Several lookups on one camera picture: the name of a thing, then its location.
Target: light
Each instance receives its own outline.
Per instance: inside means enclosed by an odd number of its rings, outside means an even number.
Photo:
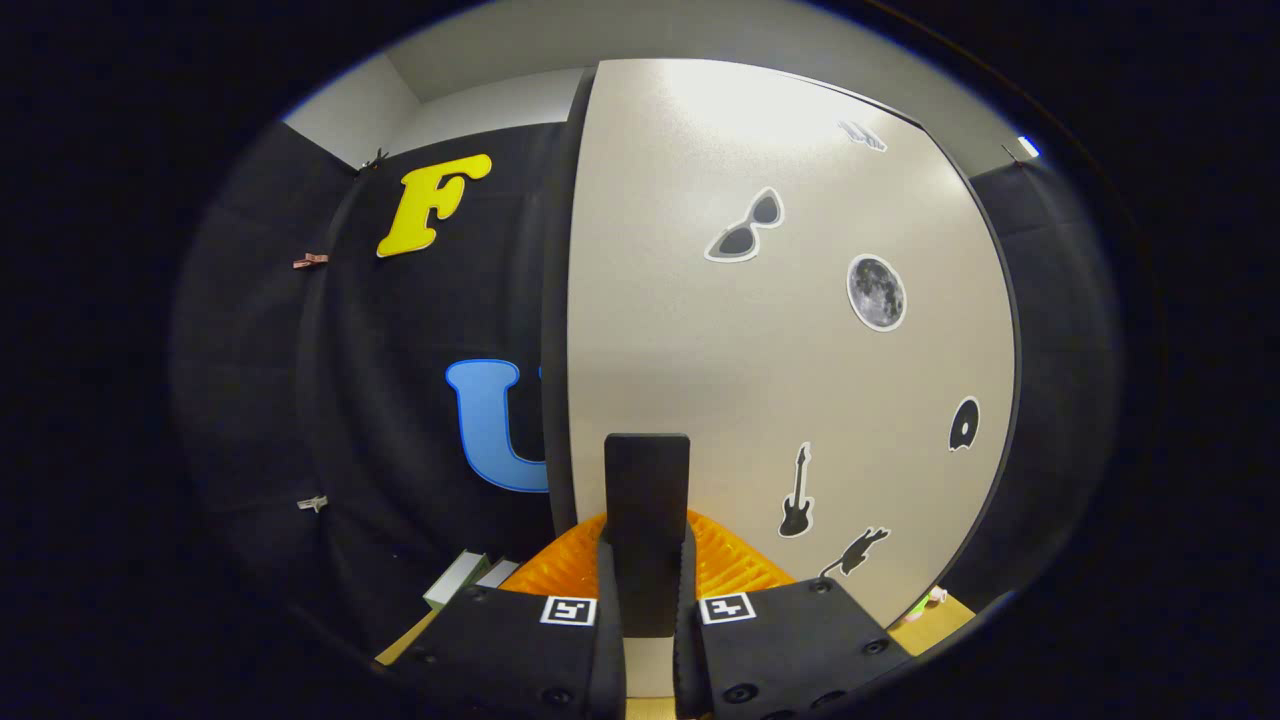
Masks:
[[[1036,150],[1036,146],[1032,145],[1032,141],[1027,140],[1025,137],[1019,137],[1018,142],[1023,143],[1023,147],[1027,150],[1028,155],[1030,155],[1032,158],[1039,158],[1039,150]]]

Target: black fabric backdrop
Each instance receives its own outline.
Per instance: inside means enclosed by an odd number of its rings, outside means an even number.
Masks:
[[[458,361],[515,363],[512,446],[541,460],[538,361],[541,229],[559,199],[541,177],[562,124],[471,135],[383,160],[360,190],[333,247],[320,327],[300,351],[319,363],[300,378],[308,432],[323,457],[328,541],[348,600],[381,650],[421,619],[422,592],[462,550],[527,560],[554,537],[545,493],[493,486],[467,465]],[[490,173],[466,181],[462,202],[429,247],[378,258],[417,168],[488,154]]]
[[[426,612],[462,550],[527,560],[548,496],[468,466],[452,363],[515,363],[512,445],[540,460],[540,190],[562,124],[449,140],[356,173],[283,123],[211,204],[178,290],[175,413],[214,525],[268,587],[365,652]],[[428,249],[378,258],[417,168],[485,152]],[[349,214],[330,222],[343,199]],[[328,265],[293,270],[303,252]],[[300,320],[314,316],[314,324]],[[326,496],[319,514],[296,502]]]
[[[355,176],[284,123],[270,126],[209,205],[170,341],[174,411],[211,524],[268,588],[352,642],[326,519],[296,505],[323,488],[301,450],[293,395],[298,316],[315,275],[291,263],[316,250]]]

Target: sunglasses sticker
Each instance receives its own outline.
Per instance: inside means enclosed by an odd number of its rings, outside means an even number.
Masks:
[[[760,228],[772,229],[782,224],[785,213],[782,199],[772,187],[755,195],[746,210],[746,218],[724,229],[709,246],[703,258],[712,263],[745,263],[760,252]]]

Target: black divider panel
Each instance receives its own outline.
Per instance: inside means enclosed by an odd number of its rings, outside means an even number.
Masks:
[[[1023,348],[1005,473],[940,580],[980,610],[1034,579],[1084,511],[1111,454],[1123,357],[1110,270],[1066,182],[1039,163],[970,182],[1005,252]]]

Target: orange object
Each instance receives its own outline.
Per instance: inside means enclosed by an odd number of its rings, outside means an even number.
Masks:
[[[795,579],[723,525],[689,511],[698,546],[698,597],[754,592],[794,583]],[[604,529],[604,514],[580,523],[556,538],[516,570],[502,589],[530,594],[598,597],[595,550]]]

